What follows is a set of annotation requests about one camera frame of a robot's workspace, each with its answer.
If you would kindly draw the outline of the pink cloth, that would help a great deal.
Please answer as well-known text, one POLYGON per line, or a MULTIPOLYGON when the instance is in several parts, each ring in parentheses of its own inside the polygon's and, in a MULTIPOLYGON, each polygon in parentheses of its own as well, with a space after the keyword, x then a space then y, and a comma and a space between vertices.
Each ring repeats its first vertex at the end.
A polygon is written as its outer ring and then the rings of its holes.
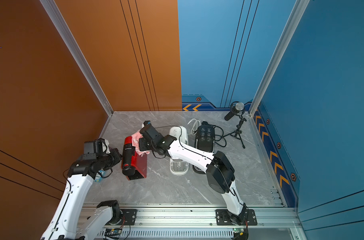
POLYGON ((139 156, 143 156, 143 155, 148 155, 150 154, 150 151, 141 151, 140 150, 140 145, 139 145, 139 141, 141 138, 143 138, 143 136, 140 134, 139 131, 137 131, 136 133, 134 133, 133 135, 131 135, 132 137, 132 146, 135 148, 136 153, 139 156))

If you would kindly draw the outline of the red coffee machine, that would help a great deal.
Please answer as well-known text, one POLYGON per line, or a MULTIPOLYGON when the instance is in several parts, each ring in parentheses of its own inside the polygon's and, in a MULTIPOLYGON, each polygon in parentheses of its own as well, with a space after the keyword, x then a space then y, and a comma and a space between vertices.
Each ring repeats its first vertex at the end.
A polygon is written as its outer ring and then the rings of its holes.
POLYGON ((132 137, 126 137, 122 153, 121 169, 129 181, 147 177, 147 155, 140 156, 132 144, 132 137))

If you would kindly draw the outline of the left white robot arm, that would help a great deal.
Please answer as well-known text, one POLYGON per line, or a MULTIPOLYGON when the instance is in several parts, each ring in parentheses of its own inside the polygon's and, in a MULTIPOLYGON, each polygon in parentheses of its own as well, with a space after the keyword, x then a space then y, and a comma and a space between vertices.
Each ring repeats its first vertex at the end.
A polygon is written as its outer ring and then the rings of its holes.
POLYGON ((100 171, 111 170, 119 164, 122 155, 111 148, 105 139, 84 143, 84 153, 69 168, 66 187, 43 240, 93 240, 107 224, 122 220, 116 200, 103 201, 87 221, 78 227, 78 220, 86 195, 100 171))

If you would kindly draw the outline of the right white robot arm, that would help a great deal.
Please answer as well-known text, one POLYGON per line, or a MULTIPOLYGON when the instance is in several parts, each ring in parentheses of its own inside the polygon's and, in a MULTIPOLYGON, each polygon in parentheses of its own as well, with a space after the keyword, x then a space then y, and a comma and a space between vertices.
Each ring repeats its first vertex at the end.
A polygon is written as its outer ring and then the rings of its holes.
POLYGON ((235 169, 220 151, 209 153, 181 143, 176 137, 167 135, 147 136, 139 139, 140 150, 151 150, 172 159, 186 161, 206 173, 208 185, 221 194, 226 202, 230 221, 234 225, 256 225, 256 217, 242 200, 236 185, 235 169))

